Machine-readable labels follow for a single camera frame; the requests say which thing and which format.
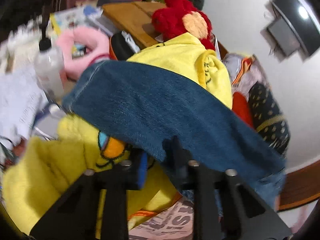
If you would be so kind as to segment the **blue denim jacket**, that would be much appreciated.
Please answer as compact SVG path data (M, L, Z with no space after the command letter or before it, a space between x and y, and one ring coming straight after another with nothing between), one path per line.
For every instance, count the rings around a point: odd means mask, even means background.
M145 150L175 186L178 175L165 150L177 136L208 168L235 169L269 206L283 187L284 158L210 92L174 72L135 62L99 62L83 72L62 106L106 135Z

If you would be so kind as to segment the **printed newspaper bedspread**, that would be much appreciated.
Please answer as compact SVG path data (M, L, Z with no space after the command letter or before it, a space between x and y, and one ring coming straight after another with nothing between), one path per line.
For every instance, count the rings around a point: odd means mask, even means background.
M181 198L172 207L129 231L129 239L192 239L193 204Z

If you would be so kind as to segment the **yellow cartoon blanket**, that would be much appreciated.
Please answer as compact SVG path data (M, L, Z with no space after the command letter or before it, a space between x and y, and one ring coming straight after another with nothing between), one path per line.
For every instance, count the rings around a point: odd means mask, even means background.
M206 50L189 34L146 48L130 61L189 78L232 107L227 68L214 51ZM31 231L86 169L109 170L129 157L129 143L105 135L73 114L59 121L57 135L50 141L32 137L21 160L4 174L6 210L24 233Z

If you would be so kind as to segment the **navy patterned garment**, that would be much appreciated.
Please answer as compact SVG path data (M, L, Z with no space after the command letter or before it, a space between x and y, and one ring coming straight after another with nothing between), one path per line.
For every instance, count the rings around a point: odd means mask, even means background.
M248 104L256 132L269 147L285 156L291 136L286 118L271 90L256 82L249 91Z

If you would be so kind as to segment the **red garment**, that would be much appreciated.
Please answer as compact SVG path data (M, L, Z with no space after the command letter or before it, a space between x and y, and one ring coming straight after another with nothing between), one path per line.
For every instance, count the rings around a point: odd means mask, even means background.
M233 112L249 127L254 128L251 110L246 98L239 92L233 93Z

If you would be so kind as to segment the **white paper sheets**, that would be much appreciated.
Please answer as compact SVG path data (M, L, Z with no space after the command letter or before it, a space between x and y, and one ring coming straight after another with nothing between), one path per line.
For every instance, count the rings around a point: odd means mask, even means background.
M1 143L12 150L29 139L36 114L48 103L33 66L1 76Z

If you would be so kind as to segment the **clear plastic bottle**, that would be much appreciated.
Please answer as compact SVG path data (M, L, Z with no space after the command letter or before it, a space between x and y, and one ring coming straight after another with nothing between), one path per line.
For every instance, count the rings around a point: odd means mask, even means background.
M67 81L63 52L57 46L52 46L49 38L39 41L39 53L34 59L34 69L40 87L48 96L58 99L64 95Z

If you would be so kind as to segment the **red plush toy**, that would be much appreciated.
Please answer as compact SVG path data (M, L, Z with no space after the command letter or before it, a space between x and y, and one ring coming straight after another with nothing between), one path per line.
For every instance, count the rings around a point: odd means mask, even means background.
M215 50L211 41L212 24L202 11L189 0L164 0L165 8L156 10L151 18L156 32L164 41L190 33L200 40L206 49Z

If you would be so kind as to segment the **wooden board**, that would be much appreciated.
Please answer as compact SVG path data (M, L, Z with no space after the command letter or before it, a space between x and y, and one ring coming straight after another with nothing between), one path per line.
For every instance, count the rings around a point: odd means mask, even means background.
M153 13L165 8L160 2L112 3L102 6L104 15L119 29L129 33L140 49L157 44L158 33L151 23Z

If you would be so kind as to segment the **wall mounted television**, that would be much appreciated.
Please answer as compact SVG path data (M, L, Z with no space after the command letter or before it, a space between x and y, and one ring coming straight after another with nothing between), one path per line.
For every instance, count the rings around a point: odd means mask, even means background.
M278 14L267 27L280 51L289 57L301 49L307 57L319 49L319 29L299 0L271 0Z

